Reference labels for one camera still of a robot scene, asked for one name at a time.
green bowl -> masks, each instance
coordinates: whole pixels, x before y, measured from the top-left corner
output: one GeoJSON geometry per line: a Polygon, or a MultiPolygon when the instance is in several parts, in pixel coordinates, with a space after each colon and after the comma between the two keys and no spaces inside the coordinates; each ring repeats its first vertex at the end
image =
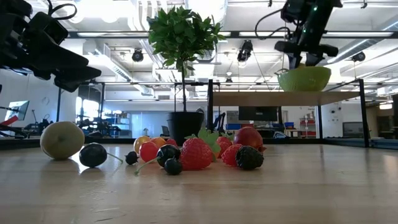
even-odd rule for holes
{"type": "Polygon", "coordinates": [[[322,91],[329,82],[331,70],[325,67],[303,67],[278,75],[284,91],[322,91]]]}

monitor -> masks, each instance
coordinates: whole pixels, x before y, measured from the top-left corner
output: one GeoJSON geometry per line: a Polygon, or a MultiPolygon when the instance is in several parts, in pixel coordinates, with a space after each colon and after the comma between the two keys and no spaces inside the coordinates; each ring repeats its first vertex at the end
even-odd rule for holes
{"type": "Polygon", "coordinates": [[[277,106],[240,106],[240,121],[278,121],[277,106]]]}
{"type": "Polygon", "coordinates": [[[25,120],[28,105],[29,105],[29,101],[11,102],[8,107],[13,110],[7,111],[5,120],[7,121],[8,119],[12,118],[13,116],[17,116],[18,121],[25,120]]]}

box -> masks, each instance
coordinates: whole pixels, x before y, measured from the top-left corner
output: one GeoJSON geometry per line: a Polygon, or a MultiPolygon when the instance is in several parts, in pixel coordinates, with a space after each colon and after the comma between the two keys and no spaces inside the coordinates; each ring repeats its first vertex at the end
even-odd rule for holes
{"type": "Polygon", "coordinates": [[[227,130],[239,130],[242,128],[242,124],[227,124],[226,129],[227,130]]]}

shelf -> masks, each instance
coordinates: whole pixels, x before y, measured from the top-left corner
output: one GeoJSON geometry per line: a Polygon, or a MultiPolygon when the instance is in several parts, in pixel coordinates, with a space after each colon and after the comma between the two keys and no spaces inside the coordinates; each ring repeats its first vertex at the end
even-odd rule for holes
{"type": "Polygon", "coordinates": [[[318,106],[357,96],[355,91],[214,92],[213,106],[318,106]]]}

yellow-green fruit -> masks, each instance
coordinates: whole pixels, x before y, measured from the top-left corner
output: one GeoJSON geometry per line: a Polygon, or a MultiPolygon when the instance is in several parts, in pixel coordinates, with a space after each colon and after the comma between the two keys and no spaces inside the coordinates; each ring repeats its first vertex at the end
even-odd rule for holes
{"type": "Polygon", "coordinates": [[[134,141],[134,150],[137,154],[139,154],[139,148],[142,145],[142,143],[150,141],[150,137],[148,136],[141,136],[138,137],[135,141],[134,141]]]}
{"type": "Polygon", "coordinates": [[[68,159],[80,151],[84,143],[83,131],[69,121],[50,124],[40,137],[43,152],[56,160],[68,159]]]}

